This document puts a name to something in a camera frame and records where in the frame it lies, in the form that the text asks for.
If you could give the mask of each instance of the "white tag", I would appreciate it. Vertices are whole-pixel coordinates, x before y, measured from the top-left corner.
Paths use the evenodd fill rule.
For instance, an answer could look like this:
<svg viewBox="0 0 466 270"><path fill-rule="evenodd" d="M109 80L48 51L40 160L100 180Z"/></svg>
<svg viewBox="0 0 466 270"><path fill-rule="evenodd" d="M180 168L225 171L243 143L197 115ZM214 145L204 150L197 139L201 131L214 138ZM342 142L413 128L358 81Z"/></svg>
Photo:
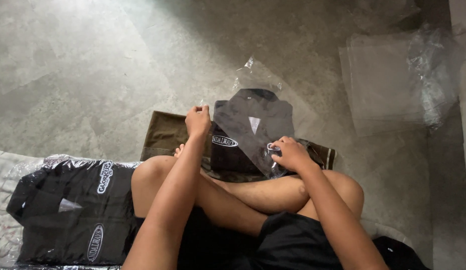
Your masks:
<svg viewBox="0 0 466 270"><path fill-rule="evenodd" d="M256 135L256 134L257 134L258 125L260 125L261 119L260 119L260 118L255 118L255 117L251 117L251 116L248 116L248 119L250 120L251 130L253 131L253 134Z"/></svg>
<svg viewBox="0 0 466 270"><path fill-rule="evenodd" d="M61 200L60 208L58 209L58 213L59 212L64 212L64 211L71 211L71 210L75 210L75 209L78 209L78 208L82 208L81 205L63 198Z"/></svg>

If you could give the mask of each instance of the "clear plastic bag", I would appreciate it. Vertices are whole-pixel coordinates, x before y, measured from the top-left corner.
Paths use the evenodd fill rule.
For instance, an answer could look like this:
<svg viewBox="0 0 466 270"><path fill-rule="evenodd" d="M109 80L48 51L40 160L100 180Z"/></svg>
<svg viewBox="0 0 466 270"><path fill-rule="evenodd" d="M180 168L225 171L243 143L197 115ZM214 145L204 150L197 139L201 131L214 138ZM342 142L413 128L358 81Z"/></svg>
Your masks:
<svg viewBox="0 0 466 270"><path fill-rule="evenodd" d="M281 150L269 146L283 136L311 131L316 114L253 57L236 71L232 93L228 101L214 105L212 169L261 172L268 178L286 175L288 171L271 158L273 152L281 155Z"/></svg>
<svg viewBox="0 0 466 270"><path fill-rule="evenodd" d="M119 269L137 231L130 183L138 165L53 155L3 169L0 267Z"/></svg>
<svg viewBox="0 0 466 270"><path fill-rule="evenodd" d="M343 81L359 136L436 129L457 101L466 31L353 35L340 48Z"/></svg>

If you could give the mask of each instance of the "gray floor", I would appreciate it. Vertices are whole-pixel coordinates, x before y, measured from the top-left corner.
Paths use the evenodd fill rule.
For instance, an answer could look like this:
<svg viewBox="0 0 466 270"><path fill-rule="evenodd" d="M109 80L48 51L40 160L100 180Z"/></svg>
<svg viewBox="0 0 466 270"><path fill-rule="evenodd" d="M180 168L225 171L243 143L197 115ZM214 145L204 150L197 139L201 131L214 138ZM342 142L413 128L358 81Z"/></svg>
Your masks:
<svg viewBox="0 0 466 270"><path fill-rule="evenodd" d="M338 150L363 217L431 267L426 133L357 137L344 91L338 46L372 20L341 0L0 0L0 150L137 161L153 110L228 95L254 53L314 112L305 137Z"/></svg>

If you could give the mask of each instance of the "glorious logo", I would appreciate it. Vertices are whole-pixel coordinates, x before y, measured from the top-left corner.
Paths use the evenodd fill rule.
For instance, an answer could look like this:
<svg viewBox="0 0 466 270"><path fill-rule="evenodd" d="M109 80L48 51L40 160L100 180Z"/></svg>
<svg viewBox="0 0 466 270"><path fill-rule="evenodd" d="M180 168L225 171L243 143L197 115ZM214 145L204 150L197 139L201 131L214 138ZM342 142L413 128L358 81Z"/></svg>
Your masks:
<svg viewBox="0 0 466 270"><path fill-rule="evenodd" d="M93 235L91 236L91 240L89 241L88 246L88 260L93 262L96 260L99 254L99 250L101 249L101 243L103 242L103 233L104 227L103 224L98 223L96 224L96 228L93 231Z"/></svg>
<svg viewBox="0 0 466 270"><path fill-rule="evenodd" d="M113 163L108 161L103 163L101 172L99 173L98 194L103 194L110 183L110 178L113 175Z"/></svg>
<svg viewBox="0 0 466 270"><path fill-rule="evenodd" d="M238 146L238 143L235 140L232 140L228 137L214 135L211 138L211 142L226 147L235 147Z"/></svg>

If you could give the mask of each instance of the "foot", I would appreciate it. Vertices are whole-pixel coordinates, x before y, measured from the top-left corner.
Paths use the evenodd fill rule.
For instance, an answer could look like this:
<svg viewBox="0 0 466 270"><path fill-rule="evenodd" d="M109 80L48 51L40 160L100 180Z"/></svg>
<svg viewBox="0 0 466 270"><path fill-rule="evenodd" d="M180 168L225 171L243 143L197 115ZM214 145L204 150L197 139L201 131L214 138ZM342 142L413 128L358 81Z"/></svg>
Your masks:
<svg viewBox="0 0 466 270"><path fill-rule="evenodd" d="M180 155L181 155L181 152L183 151L183 149L184 149L184 144L180 144L180 147L176 148L176 150L175 150L174 157L179 158Z"/></svg>

